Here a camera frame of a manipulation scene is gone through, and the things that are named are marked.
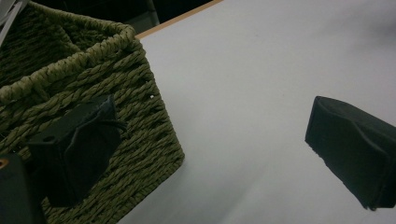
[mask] white tabletop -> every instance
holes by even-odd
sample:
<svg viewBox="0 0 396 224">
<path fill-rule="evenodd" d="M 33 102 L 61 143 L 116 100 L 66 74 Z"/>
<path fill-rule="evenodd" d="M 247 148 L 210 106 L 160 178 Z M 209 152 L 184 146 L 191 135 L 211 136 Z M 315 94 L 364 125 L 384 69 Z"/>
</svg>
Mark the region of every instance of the white tabletop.
<svg viewBox="0 0 396 224">
<path fill-rule="evenodd" d="M 396 2 L 224 0 L 142 43 L 186 153 L 122 221 L 395 223 L 304 141 L 315 96 L 396 124 Z"/>
</svg>

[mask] woven basket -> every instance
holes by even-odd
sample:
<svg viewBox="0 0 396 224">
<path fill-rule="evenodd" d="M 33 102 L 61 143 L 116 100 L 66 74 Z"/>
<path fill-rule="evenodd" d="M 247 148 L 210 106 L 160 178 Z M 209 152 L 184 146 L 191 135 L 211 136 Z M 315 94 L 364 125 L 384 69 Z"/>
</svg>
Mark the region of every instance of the woven basket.
<svg viewBox="0 0 396 224">
<path fill-rule="evenodd" d="M 116 223 L 182 163 L 184 154 L 149 69 L 125 24 L 35 3 L 0 48 L 0 153 L 30 157 L 26 142 L 93 97 L 113 94 L 128 133 L 104 176 L 73 208 L 43 202 L 49 223 Z"/>
</svg>

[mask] black object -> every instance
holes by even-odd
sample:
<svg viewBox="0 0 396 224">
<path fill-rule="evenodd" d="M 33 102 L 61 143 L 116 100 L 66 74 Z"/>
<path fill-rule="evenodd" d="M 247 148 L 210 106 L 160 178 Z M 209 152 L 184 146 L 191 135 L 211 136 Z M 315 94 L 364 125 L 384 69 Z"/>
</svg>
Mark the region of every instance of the black object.
<svg viewBox="0 0 396 224">
<path fill-rule="evenodd" d="M 316 97 L 306 143 L 375 210 L 396 204 L 396 128 L 353 105 Z"/>
<path fill-rule="evenodd" d="M 77 106 L 28 143 L 52 206 L 82 201 L 121 142 L 111 96 Z"/>
<path fill-rule="evenodd" d="M 0 156 L 0 223 L 47 223 L 17 154 Z"/>
</svg>

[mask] wicker basket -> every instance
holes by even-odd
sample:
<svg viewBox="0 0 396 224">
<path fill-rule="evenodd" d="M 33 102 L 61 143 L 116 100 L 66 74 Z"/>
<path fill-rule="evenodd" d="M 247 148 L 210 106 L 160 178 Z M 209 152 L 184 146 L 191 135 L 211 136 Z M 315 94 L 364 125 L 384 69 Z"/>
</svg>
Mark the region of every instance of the wicker basket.
<svg viewBox="0 0 396 224">
<path fill-rule="evenodd" d="M 113 94 L 128 133 L 83 203 L 43 208 L 49 223 L 116 223 L 182 163 L 184 154 L 129 25 L 31 3 L 0 49 L 0 153 L 25 143 L 82 102 Z"/>
</svg>

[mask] basket rim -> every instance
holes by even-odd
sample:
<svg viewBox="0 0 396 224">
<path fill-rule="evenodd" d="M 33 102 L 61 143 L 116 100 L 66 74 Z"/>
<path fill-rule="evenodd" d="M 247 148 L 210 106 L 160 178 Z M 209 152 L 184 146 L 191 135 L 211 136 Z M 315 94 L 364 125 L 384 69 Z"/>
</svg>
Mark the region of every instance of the basket rim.
<svg viewBox="0 0 396 224">
<path fill-rule="evenodd" d="M 59 20 L 60 22 L 71 21 L 77 25 L 93 30 L 109 31 L 110 33 L 115 34 L 85 50 L 73 53 L 58 62 L 50 63 L 47 66 L 34 71 L 31 75 L 22 77 L 20 80 L 12 84 L 1 87 L 0 105 L 8 105 L 12 102 L 18 101 L 30 94 L 32 90 L 43 91 L 43 89 L 48 87 L 52 82 L 71 76 L 77 72 L 84 71 L 87 64 L 95 66 L 99 64 L 99 62 L 103 60 L 108 53 L 112 53 L 117 49 L 125 49 L 128 45 L 138 40 L 135 37 L 134 28 L 128 24 L 77 15 L 45 7 L 34 2 L 30 2 L 28 7 L 32 7 L 41 13 L 45 13 L 48 17 L 54 20 Z"/>
</svg>

